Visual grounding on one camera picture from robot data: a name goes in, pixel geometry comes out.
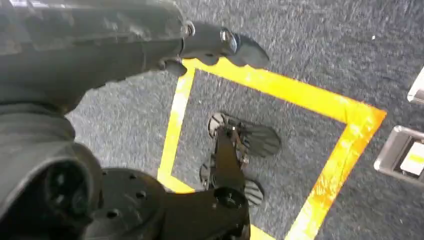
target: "screw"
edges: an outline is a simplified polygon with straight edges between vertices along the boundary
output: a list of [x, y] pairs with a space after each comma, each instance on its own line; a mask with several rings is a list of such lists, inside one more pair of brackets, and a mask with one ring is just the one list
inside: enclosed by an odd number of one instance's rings
[[59, 176], [57, 176], [56, 181], [59, 186], [63, 185], [65, 183], [65, 175], [60, 174]]

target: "robotic arm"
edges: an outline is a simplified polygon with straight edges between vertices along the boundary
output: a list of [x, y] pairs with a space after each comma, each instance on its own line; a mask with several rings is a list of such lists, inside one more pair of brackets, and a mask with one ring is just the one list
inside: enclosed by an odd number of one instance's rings
[[2, 0], [0, 11], [2, 239], [249, 239], [230, 130], [216, 130], [215, 151], [235, 172], [174, 194], [140, 171], [102, 170], [64, 114], [109, 81], [184, 74], [181, 58], [262, 68], [269, 59], [255, 41], [186, 21], [164, 0]]

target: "mounting hole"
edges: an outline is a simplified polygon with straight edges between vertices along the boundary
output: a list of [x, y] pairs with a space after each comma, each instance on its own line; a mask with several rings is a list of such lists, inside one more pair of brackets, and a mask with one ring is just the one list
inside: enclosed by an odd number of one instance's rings
[[108, 219], [114, 219], [118, 217], [118, 215], [119, 215], [119, 211], [117, 209], [113, 209], [107, 212], [106, 217]]
[[135, 196], [136, 196], [138, 199], [144, 199], [144, 198], [146, 197], [146, 192], [144, 192], [144, 191], [139, 191], [139, 192], [137, 192], [137, 193], [135, 194]]

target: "silver metal object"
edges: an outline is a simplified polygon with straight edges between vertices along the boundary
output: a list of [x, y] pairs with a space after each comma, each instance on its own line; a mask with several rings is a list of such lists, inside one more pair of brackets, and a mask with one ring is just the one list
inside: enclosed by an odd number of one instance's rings
[[424, 187], [422, 169], [406, 170], [406, 159], [414, 145], [422, 145], [424, 133], [403, 126], [395, 126], [385, 142], [374, 168], [384, 174]]
[[411, 103], [424, 104], [424, 67], [413, 82], [407, 98]]
[[231, 51], [235, 53], [237, 51], [238, 44], [234, 34], [230, 30], [223, 28], [221, 30], [220, 36], [221, 41], [227, 43]]

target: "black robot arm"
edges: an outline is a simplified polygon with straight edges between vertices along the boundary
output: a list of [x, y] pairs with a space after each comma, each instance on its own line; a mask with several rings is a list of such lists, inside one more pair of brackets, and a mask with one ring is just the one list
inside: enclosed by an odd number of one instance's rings
[[172, 66], [183, 74], [180, 58], [213, 65], [227, 57], [239, 66], [264, 67], [268, 56], [256, 42], [186, 21], [163, 0], [3, 0], [0, 11], [0, 236], [248, 238], [240, 179], [222, 169], [221, 185], [179, 195], [139, 171], [102, 171], [90, 150], [74, 142], [64, 114], [109, 81]]

